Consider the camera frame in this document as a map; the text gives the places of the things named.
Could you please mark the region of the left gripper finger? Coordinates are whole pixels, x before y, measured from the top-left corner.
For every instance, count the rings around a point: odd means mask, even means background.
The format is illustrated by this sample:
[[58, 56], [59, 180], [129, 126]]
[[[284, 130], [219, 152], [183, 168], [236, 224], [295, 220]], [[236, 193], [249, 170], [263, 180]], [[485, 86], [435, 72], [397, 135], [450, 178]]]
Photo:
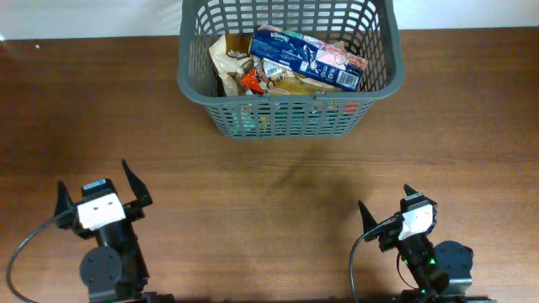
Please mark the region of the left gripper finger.
[[74, 203], [63, 181], [57, 183], [58, 195], [54, 215], [64, 215], [65, 218], [73, 218]]
[[133, 205], [135, 207], [146, 207], [151, 205], [152, 198], [147, 186], [131, 171], [125, 159], [121, 160], [121, 164], [131, 190], [136, 197]]

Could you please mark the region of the multicolour tissue multipack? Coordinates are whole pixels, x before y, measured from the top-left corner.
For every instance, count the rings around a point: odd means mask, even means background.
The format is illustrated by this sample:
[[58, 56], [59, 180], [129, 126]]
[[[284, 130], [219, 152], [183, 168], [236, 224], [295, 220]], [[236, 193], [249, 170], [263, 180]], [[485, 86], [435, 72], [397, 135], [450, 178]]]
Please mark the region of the multicolour tissue multipack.
[[297, 32], [262, 25], [253, 34], [249, 52], [277, 63], [304, 77], [354, 92], [367, 60]]

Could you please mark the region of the orange spaghetti packet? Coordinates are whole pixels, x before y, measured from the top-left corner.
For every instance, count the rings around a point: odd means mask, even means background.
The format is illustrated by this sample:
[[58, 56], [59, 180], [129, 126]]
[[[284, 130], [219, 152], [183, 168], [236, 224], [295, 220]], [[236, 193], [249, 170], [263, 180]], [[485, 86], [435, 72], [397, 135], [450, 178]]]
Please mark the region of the orange spaghetti packet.
[[300, 96], [314, 93], [340, 93], [341, 89], [317, 82], [291, 71], [278, 70], [268, 77], [263, 67], [248, 72], [241, 85], [250, 93], [275, 96]]

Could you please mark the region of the beige brown snack pouch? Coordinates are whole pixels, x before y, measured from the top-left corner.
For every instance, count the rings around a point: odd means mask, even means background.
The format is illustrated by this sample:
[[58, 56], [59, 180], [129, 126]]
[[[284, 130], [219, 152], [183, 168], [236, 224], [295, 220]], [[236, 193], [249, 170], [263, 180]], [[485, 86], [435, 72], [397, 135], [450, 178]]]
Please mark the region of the beige brown snack pouch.
[[249, 53], [251, 35], [224, 34], [209, 48], [224, 93], [228, 97], [252, 94], [242, 84], [245, 76], [253, 70], [253, 57]]

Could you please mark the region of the teal wet wipes pack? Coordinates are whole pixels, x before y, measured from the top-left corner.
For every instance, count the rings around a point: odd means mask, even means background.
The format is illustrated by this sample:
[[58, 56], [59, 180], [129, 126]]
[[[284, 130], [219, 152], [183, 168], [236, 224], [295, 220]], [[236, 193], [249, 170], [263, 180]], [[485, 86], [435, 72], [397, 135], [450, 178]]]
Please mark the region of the teal wet wipes pack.
[[239, 132], [241, 130], [255, 130], [253, 112], [249, 106], [240, 106], [236, 109], [231, 109], [230, 116], [228, 117], [228, 123], [231, 126], [231, 129], [236, 132]]

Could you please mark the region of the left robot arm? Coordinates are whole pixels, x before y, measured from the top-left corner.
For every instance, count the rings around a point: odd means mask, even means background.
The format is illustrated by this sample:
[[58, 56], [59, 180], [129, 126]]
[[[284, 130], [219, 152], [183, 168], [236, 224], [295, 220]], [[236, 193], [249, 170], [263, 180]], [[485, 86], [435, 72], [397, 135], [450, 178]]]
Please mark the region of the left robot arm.
[[72, 201], [62, 181], [57, 184], [56, 226], [97, 242], [97, 247], [85, 254], [79, 267], [91, 302], [138, 300], [149, 280], [132, 223], [145, 217], [143, 209], [152, 204], [152, 198], [126, 160], [121, 164], [135, 196], [126, 204], [120, 201], [109, 178], [82, 186], [82, 199], [77, 203]]

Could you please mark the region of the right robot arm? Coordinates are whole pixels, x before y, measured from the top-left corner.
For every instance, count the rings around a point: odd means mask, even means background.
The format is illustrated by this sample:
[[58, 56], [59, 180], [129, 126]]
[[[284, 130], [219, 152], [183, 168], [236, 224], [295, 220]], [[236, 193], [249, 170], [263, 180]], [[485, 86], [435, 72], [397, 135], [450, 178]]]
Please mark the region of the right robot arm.
[[416, 283], [403, 290], [396, 301], [468, 302], [473, 250], [454, 241], [433, 244], [429, 235], [436, 225], [437, 203], [408, 184], [403, 190], [406, 196], [400, 200], [400, 211], [381, 222], [362, 201], [358, 202], [364, 233], [350, 250], [350, 276], [354, 275], [353, 260], [359, 244], [377, 240], [381, 252], [398, 251], [396, 267], [404, 263]]

